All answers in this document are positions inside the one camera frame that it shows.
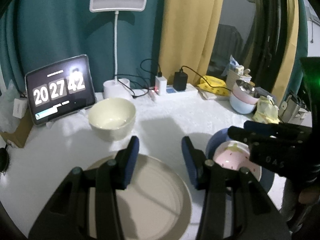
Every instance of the teal curtain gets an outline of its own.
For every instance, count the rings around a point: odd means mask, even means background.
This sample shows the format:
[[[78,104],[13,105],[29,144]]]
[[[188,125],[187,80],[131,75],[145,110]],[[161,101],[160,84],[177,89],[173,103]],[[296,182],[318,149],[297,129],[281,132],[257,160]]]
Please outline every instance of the teal curtain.
[[[283,100],[286,99],[290,90],[297,94],[301,85],[303,78],[302,67],[300,58],[308,56],[308,24],[307,24],[307,15],[304,7],[303,0],[298,0],[299,3],[299,30],[298,30],[298,41],[297,41],[297,50],[294,60],[293,69],[291,72],[290,80],[286,93],[284,94]]]
[[[91,13],[89,1],[12,1],[0,21],[0,63],[6,85],[12,79],[24,91],[25,73],[87,54],[94,89],[102,91],[103,82],[114,74],[114,12]],[[144,67],[156,71],[163,6],[164,0],[147,0],[143,12],[119,13],[119,73],[150,78],[139,70],[145,58],[155,59]]]

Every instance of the digital clock display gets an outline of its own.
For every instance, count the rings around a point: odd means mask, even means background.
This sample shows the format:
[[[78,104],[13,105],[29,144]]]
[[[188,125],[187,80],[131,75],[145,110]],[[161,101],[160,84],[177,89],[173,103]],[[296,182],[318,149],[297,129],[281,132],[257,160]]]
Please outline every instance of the digital clock display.
[[[25,81],[36,125],[96,102],[87,55],[65,59],[29,72]]]

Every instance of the desk lamp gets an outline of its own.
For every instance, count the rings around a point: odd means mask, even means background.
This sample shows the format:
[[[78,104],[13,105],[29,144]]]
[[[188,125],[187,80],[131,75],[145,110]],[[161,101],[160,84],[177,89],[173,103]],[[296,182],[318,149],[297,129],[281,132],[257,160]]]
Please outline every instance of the desk lamp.
[[[115,52],[115,78],[103,83],[104,98],[125,98],[131,100],[129,91],[130,81],[128,79],[118,80],[118,57],[117,57],[117,22],[119,11],[138,11],[142,12],[146,7],[147,0],[90,0],[91,12],[115,12],[114,25],[114,52]]]

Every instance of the yellow wet wipes pack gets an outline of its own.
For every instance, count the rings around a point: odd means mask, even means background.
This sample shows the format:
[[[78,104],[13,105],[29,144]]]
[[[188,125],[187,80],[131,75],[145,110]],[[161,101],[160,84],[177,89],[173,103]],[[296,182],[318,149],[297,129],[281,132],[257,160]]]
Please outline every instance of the yellow wet wipes pack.
[[[218,87],[218,88],[210,87],[203,78],[207,80],[207,82],[212,87]],[[198,85],[199,88],[201,88],[202,90],[214,93],[216,95],[229,96],[229,90],[224,89],[227,87],[227,85],[223,80],[216,77],[212,77],[212,76],[203,76],[203,78],[200,79],[200,84]]]

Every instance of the white tablecloth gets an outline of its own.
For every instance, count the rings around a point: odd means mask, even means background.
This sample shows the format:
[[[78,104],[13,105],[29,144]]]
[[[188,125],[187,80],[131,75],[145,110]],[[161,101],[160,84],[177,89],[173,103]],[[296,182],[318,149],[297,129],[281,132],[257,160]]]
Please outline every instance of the white tablecloth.
[[[154,103],[148,96],[134,100],[137,119],[131,135],[140,139],[140,153],[169,165],[186,182],[192,195],[190,225],[181,239],[194,240],[199,226],[204,191],[191,185],[180,144],[190,136],[195,148],[205,151],[209,138],[231,125],[243,127],[248,116],[237,114],[228,101],[196,98]],[[10,166],[0,178],[0,201],[26,236],[41,209],[68,172],[88,168],[110,152],[127,146],[131,136],[108,143],[97,138],[85,115],[76,113],[46,126],[33,127],[24,149],[9,148]],[[279,209],[284,178],[276,175],[269,196]]]

